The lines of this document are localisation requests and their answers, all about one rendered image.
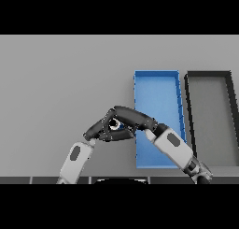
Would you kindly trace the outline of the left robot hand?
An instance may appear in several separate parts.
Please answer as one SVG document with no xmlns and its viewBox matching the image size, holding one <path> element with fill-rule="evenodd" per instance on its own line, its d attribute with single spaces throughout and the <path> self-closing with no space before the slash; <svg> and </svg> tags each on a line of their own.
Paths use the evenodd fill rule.
<svg viewBox="0 0 239 229">
<path fill-rule="evenodd" d="M 100 121 L 91 126 L 83 134 L 83 137 L 87 141 L 99 139 L 104 142 L 132 139 L 134 137 L 134 131 L 130 129 L 126 123 L 124 123 L 120 129 L 113 130 L 110 128 L 110 123 L 116 119 L 116 116 L 116 110 L 111 108 Z"/>
</svg>

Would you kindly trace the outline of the blue bin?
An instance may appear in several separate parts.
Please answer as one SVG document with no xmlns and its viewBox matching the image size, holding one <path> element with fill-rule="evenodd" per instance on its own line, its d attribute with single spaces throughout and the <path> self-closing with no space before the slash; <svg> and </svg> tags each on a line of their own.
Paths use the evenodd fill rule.
<svg viewBox="0 0 239 229">
<path fill-rule="evenodd" d="M 170 126 L 187 141 L 177 70 L 135 70 L 134 108 Z M 149 142 L 143 131 L 137 130 L 135 135 L 137 168 L 176 168 L 166 155 Z"/>
</svg>

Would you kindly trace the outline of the dark grey bin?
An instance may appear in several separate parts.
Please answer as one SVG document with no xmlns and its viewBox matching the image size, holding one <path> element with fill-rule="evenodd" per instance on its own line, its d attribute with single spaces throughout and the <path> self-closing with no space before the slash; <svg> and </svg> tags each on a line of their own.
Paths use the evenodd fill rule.
<svg viewBox="0 0 239 229">
<path fill-rule="evenodd" d="M 231 71 L 188 71 L 184 77 L 191 145 L 208 166 L 239 166 L 239 110 Z"/>
</svg>

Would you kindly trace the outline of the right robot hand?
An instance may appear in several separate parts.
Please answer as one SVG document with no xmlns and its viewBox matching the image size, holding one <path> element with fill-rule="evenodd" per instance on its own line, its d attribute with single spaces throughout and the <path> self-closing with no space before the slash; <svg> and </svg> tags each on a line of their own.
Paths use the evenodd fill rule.
<svg viewBox="0 0 239 229">
<path fill-rule="evenodd" d="M 148 129 L 155 136 L 160 136 L 168 129 L 168 126 L 164 123 L 159 123 L 154 118 L 129 107 L 114 106 L 114 110 L 114 118 L 124 125 L 133 127 L 134 131 Z"/>
</svg>

